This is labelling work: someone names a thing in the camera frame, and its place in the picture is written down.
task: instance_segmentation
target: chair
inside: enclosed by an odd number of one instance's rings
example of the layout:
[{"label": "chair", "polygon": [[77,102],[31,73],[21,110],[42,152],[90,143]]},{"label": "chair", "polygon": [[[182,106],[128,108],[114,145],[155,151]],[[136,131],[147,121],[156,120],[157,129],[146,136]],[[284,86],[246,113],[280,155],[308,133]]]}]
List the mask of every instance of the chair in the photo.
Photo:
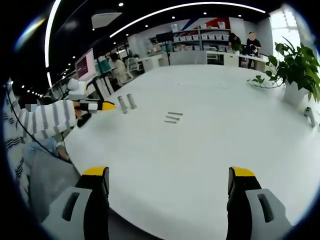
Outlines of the chair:
[{"label": "chair", "polygon": [[134,57],[129,58],[128,62],[128,69],[130,72],[132,71],[140,71],[141,70],[141,63],[137,61]]}]

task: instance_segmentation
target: black and white striped sleeve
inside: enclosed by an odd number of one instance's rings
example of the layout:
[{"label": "black and white striped sleeve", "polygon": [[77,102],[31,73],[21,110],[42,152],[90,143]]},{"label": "black and white striped sleeve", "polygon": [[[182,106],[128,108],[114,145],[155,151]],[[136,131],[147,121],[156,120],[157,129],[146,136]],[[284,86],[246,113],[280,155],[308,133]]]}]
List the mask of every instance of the black and white striped sleeve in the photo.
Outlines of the black and white striped sleeve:
[{"label": "black and white striped sleeve", "polygon": [[[70,100],[60,100],[50,105],[38,106],[34,112],[23,109],[19,120],[36,139],[53,137],[77,123],[74,105]],[[19,124],[17,127],[22,137],[28,142],[30,136]]]}]

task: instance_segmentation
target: white flower pot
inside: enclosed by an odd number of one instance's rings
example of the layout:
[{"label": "white flower pot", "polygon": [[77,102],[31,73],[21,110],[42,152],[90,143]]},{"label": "white flower pot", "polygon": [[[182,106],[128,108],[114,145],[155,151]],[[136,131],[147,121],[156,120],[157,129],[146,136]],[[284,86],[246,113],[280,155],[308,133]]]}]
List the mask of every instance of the white flower pot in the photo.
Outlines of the white flower pot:
[{"label": "white flower pot", "polygon": [[308,92],[309,91],[305,88],[298,90],[298,84],[295,81],[293,81],[291,84],[289,84],[288,81],[285,81],[283,100],[297,108]]}]

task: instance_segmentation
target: striped shirt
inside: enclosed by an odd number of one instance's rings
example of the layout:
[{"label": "striped shirt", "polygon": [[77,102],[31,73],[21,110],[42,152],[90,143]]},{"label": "striped shirt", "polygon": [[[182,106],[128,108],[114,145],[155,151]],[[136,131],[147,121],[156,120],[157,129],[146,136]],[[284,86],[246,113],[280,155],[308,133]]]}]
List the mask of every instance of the striped shirt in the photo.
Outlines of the striped shirt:
[{"label": "striped shirt", "polygon": [[28,112],[25,108],[20,109],[11,85],[7,86],[7,90],[8,93],[3,105],[4,142],[11,173],[19,185],[23,199],[27,203],[29,182],[23,152],[24,143],[30,143],[33,139],[20,123],[36,140],[41,140],[53,137],[76,125],[76,114],[73,102],[70,100],[60,100],[46,106],[41,105],[34,112]]}]

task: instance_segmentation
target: computer screen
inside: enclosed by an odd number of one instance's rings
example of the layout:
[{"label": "computer screen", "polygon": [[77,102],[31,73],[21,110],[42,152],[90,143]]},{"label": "computer screen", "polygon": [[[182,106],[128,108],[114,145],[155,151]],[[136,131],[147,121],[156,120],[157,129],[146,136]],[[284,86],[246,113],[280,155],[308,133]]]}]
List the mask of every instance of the computer screen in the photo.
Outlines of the computer screen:
[{"label": "computer screen", "polygon": [[89,81],[97,75],[92,48],[75,63],[75,70],[79,81]]}]

